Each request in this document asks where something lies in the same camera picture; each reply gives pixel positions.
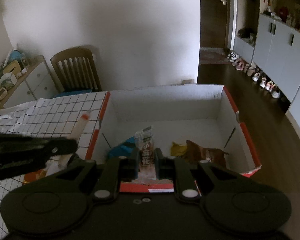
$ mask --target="snack package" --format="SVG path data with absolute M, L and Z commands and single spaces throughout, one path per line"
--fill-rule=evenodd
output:
M 156 179 L 154 166 L 154 137 L 153 127 L 149 126 L 134 135 L 136 147 L 140 152 L 138 180 Z

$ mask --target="grid paper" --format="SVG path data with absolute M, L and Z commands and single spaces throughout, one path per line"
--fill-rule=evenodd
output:
M 0 133 L 22 134 L 24 136 L 51 138 L 67 137 L 78 119 L 91 110 L 90 120 L 80 139 L 77 154 L 82 159 L 90 144 L 95 129 L 99 129 L 98 116 L 106 92 L 66 96 L 53 99 L 39 99 L 0 110 Z M 57 161 L 58 156 L 50 162 Z M 0 181 L 0 203 L 11 190 L 22 186 L 24 175 Z M 0 239 L 8 229 L 0 214 Z

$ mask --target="drawer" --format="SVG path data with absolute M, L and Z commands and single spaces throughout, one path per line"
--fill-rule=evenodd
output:
M 37 86 L 37 88 L 33 91 L 34 96 L 39 98 L 53 98 L 56 94 L 58 94 L 58 91 L 55 87 L 55 84 L 49 74 L 47 74 L 42 82 Z
M 11 97 L 7 100 L 7 102 L 4 104 L 4 108 L 17 106 L 26 102 L 34 101 L 34 97 L 29 90 L 26 82 L 22 82 L 16 91 L 13 92 Z
M 30 73 L 30 75 L 26 78 L 26 81 L 32 91 L 34 91 L 39 86 L 39 84 L 42 82 L 42 80 L 47 74 L 48 74 L 48 70 L 44 62 L 40 63 L 39 66 L 37 66 Z

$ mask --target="white circular cap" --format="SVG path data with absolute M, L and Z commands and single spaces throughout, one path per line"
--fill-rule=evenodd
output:
M 143 202 L 150 202 L 150 201 L 151 201 L 151 199 L 150 199 L 150 198 L 148 198 L 148 197 L 144 197 L 144 198 L 142 199 L 142 201 L 143 201 Z
M 184 191 L 182 192 L 182 195 L 183 195 L 184 197 L 189 197 L 189 198 L 191 198 L 191 197 L 196 197 L 196 196 L 198 195 L 198 192 L 197 192 L 196 190 L 194 190 L 194 189 L 186 189 L 186 190 L 184 190 Z
M 110 196 L 110 192 L 107 191 L 107 190 L 104 190 L 104 189 L 100 189 L 100 190 L 97 190 L 94 195 L 97 197 L 97 198 L 106 198 L 106 197 L 109 197 Z

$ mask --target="wooden chair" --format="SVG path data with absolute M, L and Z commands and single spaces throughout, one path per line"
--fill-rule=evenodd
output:
M 54 55 L 50 61 L 65 92 L 86 89 L 102 91 L 89 49 L 66 49 Z

